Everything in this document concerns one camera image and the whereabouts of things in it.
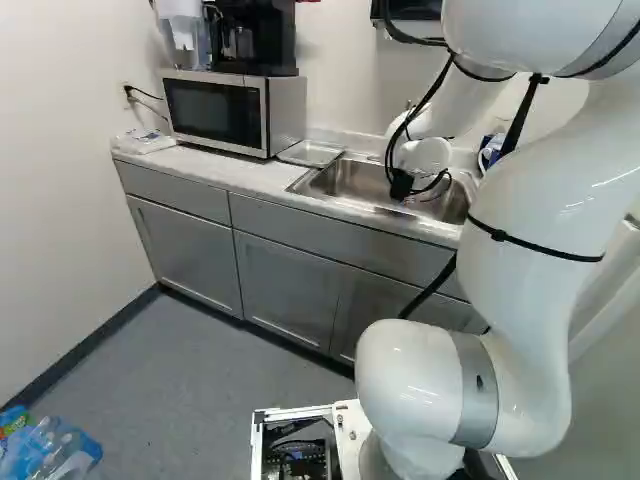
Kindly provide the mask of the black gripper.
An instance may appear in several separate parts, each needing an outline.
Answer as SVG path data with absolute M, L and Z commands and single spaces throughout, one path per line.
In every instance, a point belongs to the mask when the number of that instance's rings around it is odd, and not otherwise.
M 410 173 L 399 168 L 391 169 L 391 185 L 389 196 L 391 199 L 401 202 L 411 195 L 415 178 Z

